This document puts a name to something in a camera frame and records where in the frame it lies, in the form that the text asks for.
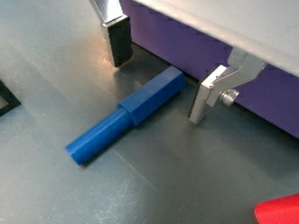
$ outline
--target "silver metal bracket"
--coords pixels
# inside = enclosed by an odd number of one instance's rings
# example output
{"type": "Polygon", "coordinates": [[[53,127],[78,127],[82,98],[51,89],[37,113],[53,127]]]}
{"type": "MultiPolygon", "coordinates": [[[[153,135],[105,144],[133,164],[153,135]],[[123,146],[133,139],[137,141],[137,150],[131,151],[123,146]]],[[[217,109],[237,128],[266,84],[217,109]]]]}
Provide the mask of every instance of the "silver metal bracket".
{"type": "Polygon", "coordinates": [[[102,23],[111,63],[119,67],[134,55],[130,17],[123,13],[119,0],[90,0],[90,2],[102,23]]]}
{"type": "Polygon", "coordinates": [[[230,106],[240,91],[233,89],[253,81],[268,63],[244,50],[234,48],[229,56],[230,67],[220,66],[204,81],[193,105],[190,120],[198,124],[205,117],[208,108],[213,108],[221,100],[230,106]]]}

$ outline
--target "blue cylinder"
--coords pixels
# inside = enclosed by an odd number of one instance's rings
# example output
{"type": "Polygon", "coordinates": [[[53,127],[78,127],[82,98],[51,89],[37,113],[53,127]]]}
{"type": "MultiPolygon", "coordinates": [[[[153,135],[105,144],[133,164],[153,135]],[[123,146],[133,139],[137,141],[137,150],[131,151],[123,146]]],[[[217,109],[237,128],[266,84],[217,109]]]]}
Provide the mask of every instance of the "blue cylinder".
{"type": "Polygon", "coordinates": [[[127,110],[119,107],[69,146],[67,151],[75,162],[82,165],[119,134],[134,125],[127,110]]]}

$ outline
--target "black object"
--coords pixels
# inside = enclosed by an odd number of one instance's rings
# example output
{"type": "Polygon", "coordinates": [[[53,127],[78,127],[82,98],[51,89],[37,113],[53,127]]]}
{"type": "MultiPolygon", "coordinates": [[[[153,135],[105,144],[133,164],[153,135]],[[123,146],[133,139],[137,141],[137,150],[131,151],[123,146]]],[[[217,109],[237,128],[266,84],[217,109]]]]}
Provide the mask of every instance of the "black object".
{"type": "Polygon", "coordinates": [[[15,109],[22,103],[17,99],[14,93],[0,80],[0,97],[6,100],[7,104],[5,107],[0,108],[0,116],[5,115],[7,112],[10,112],[13,109],[15,109]]]}
{"type": "Polygon", "coordinates": [[[119,67],[134,55],[130,17],[110,25],[107,33],[115,67],[119,67]]]}

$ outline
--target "blue object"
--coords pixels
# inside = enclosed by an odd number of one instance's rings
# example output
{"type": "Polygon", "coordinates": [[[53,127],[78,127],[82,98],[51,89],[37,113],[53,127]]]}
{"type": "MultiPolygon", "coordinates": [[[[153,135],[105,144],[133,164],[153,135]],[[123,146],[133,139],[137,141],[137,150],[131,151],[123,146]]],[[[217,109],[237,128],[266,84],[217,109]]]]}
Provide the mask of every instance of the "blue object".
{"type": "Polygon", "coordinates": [[[119,104],[102,120],[69,146],[67,151],[82,165],[119,134],[137,126],[186,86],[184,72],[169,67],[119,104]]]}

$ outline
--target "gray floor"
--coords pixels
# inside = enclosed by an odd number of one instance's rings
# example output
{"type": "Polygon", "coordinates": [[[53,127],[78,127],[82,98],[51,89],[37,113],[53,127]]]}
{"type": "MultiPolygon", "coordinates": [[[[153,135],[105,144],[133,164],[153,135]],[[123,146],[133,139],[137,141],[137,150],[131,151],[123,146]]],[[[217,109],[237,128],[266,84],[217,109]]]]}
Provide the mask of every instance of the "gray floor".
{"type": "Polygon", "coordinates": [[[0,78],[23,102],[0,118],[0,224],[253,224],[260,201],[299,193],[299,141],[238,105],[193,125],[193,85],[77,166],[65,146],[169,65],[137,45],[110,65],[90,1],[0,5],[0,78]]]}

